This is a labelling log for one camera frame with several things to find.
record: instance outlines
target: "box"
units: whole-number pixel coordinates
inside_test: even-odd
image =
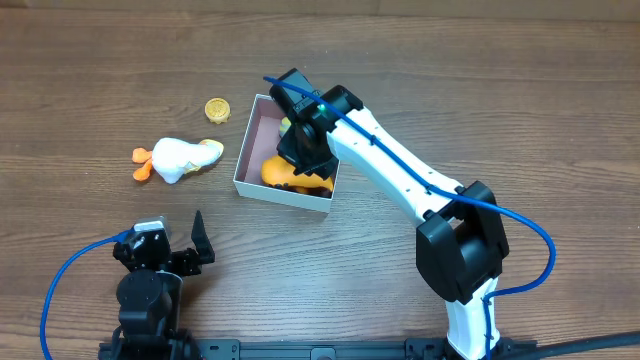
[[[329,198],[303,195],[272,188],[262,182],[260,175],[262,163],[278,154],[276,150],[280,141],[278,129],[283,117],[282,110],[270,96],[256,95],[233,183],[241,196],[328,213],[331,209],[333,192]],[[332,176],[334,192],[337,173],[336,169],[336,173]]]

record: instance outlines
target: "yellow coin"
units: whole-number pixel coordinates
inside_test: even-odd
[[[220,124],[227,122],[231,116],[231,107],[225,99],[213,98],[207,101],[204,106],[204,113],[212,123]]]

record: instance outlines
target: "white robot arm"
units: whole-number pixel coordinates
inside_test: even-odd
[[[446,301],[449,345],[464,359],[483,358],[487,325],[482,299],[495,290],[502,259],[509,251],[500,216],[430,192],[396,159],[375,146],[372,138],[323,105],[292,91],[290,85],[320,97],[320,92],[296,69],[278,81],[281,85],[276,81],[269,93],[292,122],[278,145],[278,153],[295,166],[297,173],[315,173],[324,178],[334,172],[336,159],[351,163],[382,189],[416,227],[416,266],[427,284]],[[281,87],[283,82],[289,86]],[[483,184],[476,182],[465,189],[420,161],[384,131],[362,101],[345,88],[336,86],[322,99],[377,138],[428,183],[447,192],[495,203]],[[463,221],[456,229],[449,225],[454,218]],[[491,348],[500,339],[493,312],[491,304]]]

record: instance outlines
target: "toy bird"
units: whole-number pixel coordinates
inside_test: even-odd
[[[164,181],[174,184],[182,175],[213,164],[223,151],[224,145],[214,140],[204,139],[199,144],[190,144],[179,139],[162,138],[153,151],[133,150],[133,162],[144,164],[133,173],[133,178],[147,180],[153,167]]]

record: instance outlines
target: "wooden surface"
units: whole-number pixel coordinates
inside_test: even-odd
[[[186,281],[196,337],[381,340],[444,336],[443,302],[415,269],[414,229],[343,166],[332,212],[240,198],[232,176],[262,76],[293,66],[341,83],[418,157],[555,238],[550,280],[501,298],[504,336],[543,344],[640,328],[640,26],[633,23],[292,15],[0,11],[0,358],[39,359],[55,272],[76,250],[162,214],[173,247],[196,209],[217,253]],[[228,124],[206,100],[224,97]],[[169,186],[131,177],[164,136],[220,140],[211,171]],[[547,250],[505,221],[500,287]],[[54,358],[94,359],[118,325],[126,270],[111,249],[63,277]],[[580,358],[637,358],[637,350]]]
[[[640,0],[0,0],[34,9],[640,21]]]

